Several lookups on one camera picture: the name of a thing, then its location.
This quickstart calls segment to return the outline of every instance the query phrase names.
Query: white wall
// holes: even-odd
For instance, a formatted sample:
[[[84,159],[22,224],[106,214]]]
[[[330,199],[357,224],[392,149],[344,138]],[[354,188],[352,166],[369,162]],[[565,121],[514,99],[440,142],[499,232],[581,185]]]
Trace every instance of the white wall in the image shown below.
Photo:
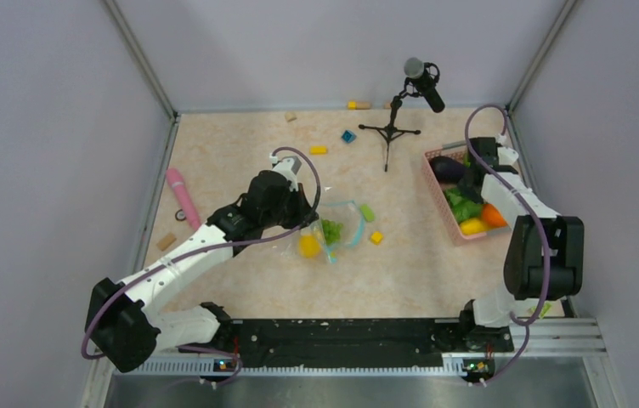
[[[176,109],[237,111],[382,103],[411,56],[449,105],[506,103],[564,1],[118,3]]]
[[[517,121],[542,198],[585,222],[578,301],[639,407],[639,2],[582,2]]]
[[[99,1],[0,1],[0,406],[70,407],[94,283],[128,272],[168,120]]]

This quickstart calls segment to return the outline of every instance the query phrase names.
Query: beige table surface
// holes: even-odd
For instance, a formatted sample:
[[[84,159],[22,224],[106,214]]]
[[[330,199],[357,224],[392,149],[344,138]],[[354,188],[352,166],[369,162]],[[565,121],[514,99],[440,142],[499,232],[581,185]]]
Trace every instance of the beige table surface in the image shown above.
[[[456,317],[467,300],[502,282],[510,238],[453,246],[421,175],[422,153],[461,140],[471,112],[401,110],[396,126],[419,128],[422,134],[392,143],[388,173],[383,172],[384,141],[357,125],[384,126],[389,110],[299,111],[289,123],[285,112],[182,115],[170,167],[183,174],[203,221],[245,192],[252,177],[270,168],[269,153],[283,145],[306,153],[312,145],[326,145],[329,154],[310,156],[323,188],[368,203],[376,221],[335,264],[283,254],[287,240],[250,246],[195,280],[167,309],[212,301],[235,318]],[[497,134],[501,124],[499,113],[483,111],[472,136]],[[352,144],[340,139],[345,129],[357,134]],[[306,165],[299,178],[312,202],[314,182]],[[147,264],[161,256],[156,243],[167,233],[178,238],[168,251],[191,236],[189,225],[174,219],[178,209],[165,183]],[[384,234],[379,246],[368,241],[374,230]],[[281,231],[271,229],[265,236]],[[561,313],[561,307],[552,308],[552,315]]]

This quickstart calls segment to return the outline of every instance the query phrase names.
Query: tripod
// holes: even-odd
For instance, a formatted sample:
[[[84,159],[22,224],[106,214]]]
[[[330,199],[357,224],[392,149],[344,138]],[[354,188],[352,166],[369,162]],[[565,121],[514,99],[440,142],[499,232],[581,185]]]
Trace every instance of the tripod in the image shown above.
[[[377,127],[377,126],[366,126],[359,125],[360,129],[375,129],[380,136],[387,143],[387,156],[385,157],[385,173],[387,172],[387,165],[389,163],[389,144],[392,143],[393,140],[402,136],[405,133],[414,133],[420,134],[419,130],[407,130],[407,129],[397,129],[394,126],[394,119],[397,117],[397,111],[402,106],[402,98],[407,96],[415,96],[412,93],[407,93],[406,89],[403,89],[402,92],[394,95],[392,98],[392,102],[390,102],[390,108],[392,109],[389,113],[389,123],[386,127]]]

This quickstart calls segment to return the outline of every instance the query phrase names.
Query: basket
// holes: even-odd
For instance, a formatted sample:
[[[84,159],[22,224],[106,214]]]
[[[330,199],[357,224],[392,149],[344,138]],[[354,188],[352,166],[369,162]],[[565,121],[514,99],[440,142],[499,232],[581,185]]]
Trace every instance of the basket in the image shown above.
[[[505,234],[511,230],[510,227],[504,227],[491,229],[490,231],[480,232],[473,235],[462,234],[460,225],[458,225],[457,221],[455,221],[455,216],[452,215],[452,210],[450,210],[450,204],[447,202],[447,197],[445,197],[443,193],[444,190],[455,187],[455,185],[439,183],[437,181],[434,177],[432,167],[430,167],[430,159],[437,156],[447,156],[462,163],[465,157],[465,145],[464,141],[445,144],[439,149],[426,151],[422,160],[422,175],[427,182],[427,187],[430,190],[434,203],[437,205],[439,215],[444,220],[444,224],[447,226],[447,231],[450,233],[450,237],[456,246],[464,245],[470,241],[478,240],[489,235]]]

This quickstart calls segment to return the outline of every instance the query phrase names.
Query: blue block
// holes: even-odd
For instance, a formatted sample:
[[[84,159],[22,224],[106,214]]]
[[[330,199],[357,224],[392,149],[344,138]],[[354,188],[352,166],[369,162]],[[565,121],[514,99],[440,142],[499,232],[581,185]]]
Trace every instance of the blue block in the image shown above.
[[[344,133],[342,134],[342,140],[344,140],[346,143],[352,143],[353,140],[355,140],[357,138],[357,135],[345,130]]]

